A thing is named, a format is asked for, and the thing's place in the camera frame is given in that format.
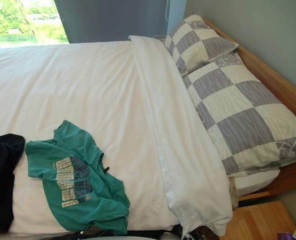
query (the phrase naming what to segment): green foliage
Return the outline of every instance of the green foliage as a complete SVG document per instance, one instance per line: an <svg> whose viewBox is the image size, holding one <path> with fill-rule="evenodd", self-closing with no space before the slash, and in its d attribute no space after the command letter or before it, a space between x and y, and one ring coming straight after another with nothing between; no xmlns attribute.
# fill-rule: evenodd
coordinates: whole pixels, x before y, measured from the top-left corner
<svg viewBox="0 0 296 240"><path fill-rule="evenodd" d="M68 41L62 25L34 24L24 16L27 14L41 14L38 19L54 19L56 18L55 14L58 13L55 5L25 8L24 13L22 13L20 11L20 8L22 9L20 0L0 0L0 2L3 3L0 9L0 42L46 43L49 39L61 43ZM20 34L9 34L8 30L10 29L19 29Z"/></svg>
<svg viewBox="0 0 296 240"><path fill-rule="evenodd" d="M27 14L57 14L55 6L39 6L27 9Z"/></svg>
<svg viewBox="0 0 296 240"><path fill-rule="evenodd" d="M61 43L68 41L66 33L61 25L40 24L36 26L37 32L46 39L56 39Z"/></svg>
<svg viewBox="0 0 296 240"><path fill-rule="evenodd" d="M0 36L0 42L33 42L38 41L33 35L23 35L23 34L11 34Z"/></svg>
<svg viewBox="0 0 296 240"><path fill-rule="evenodd" d="M30 28L25 22L17 3L14 0L3 0L0 9L0 35L7 35L9 29L19 29L23 34L29 34Z"/></svg>

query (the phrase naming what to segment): white duvet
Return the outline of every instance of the white duvet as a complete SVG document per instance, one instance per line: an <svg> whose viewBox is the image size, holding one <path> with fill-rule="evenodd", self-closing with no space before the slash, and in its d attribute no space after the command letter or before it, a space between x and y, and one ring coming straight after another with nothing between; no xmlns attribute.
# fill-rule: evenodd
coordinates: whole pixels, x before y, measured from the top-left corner
<svg viewBox="0 0 296 240"><path fill-rule="evenodd" d="M0 135L47 140L63 120L88 131L130 200L128 230L225 232L229 183L170 54L158 40L0 49ZM66 232L27 157L15 169L10 231Z"/></svg>

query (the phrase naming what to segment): tree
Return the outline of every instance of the tree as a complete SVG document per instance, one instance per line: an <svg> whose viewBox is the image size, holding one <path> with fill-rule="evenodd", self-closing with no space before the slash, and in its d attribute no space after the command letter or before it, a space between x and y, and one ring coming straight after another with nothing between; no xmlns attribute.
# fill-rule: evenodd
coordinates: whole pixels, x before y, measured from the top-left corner
<svg viewBox="0 0 296 240"><path fill-rule="evenodd" d="M20 11L17 0L3 0L0 9L0 35L7 35L9 29L19 29L23 34L33 33L31 26Z"/></svg>
<svg viewBox="0 0 296 240"><path fill-rule="evenodd" d="M24 10L24 7L23 7L23 4L20 0L15 0L15 3L17 4L17 7L19 8L20 10L20 13L22 14L22 18L23 20L25 21L25 23L29 26L31 32L33 33L34 37L36 39L37 38L37 34L36 34L36 31L34 30L34 27L32 26L32 24L30 23L30 20L27 18L27 15L26 15L26 12Z"/></svg>
<svg viewBox="0 0 296 240"><path fill-rule="evenodd" d="M27 9L28 14L56 14L58 12L55 5L53 6L39 6Z"/></svg>

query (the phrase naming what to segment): purple object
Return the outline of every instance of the purple object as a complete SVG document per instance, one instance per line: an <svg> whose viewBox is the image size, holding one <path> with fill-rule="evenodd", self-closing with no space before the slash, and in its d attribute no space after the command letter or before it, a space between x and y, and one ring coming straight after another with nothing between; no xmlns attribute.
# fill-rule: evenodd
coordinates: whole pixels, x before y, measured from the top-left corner
<svg viewBox="0 0 296 240"><path fill-rule="evenodd" d="M291 233L279 233L278 240L295 240Z"/></svg>

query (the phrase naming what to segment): window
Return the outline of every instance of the window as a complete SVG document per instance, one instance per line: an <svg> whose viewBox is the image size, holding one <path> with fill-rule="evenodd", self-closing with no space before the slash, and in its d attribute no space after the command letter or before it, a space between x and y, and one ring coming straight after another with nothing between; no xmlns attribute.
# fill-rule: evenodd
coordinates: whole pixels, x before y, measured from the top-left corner
<svg viewBox="0 0 296 240"><path fill-rule="evenodd" d="M54 0L0 0L0 48L62 43L68 39Z"/></svg>

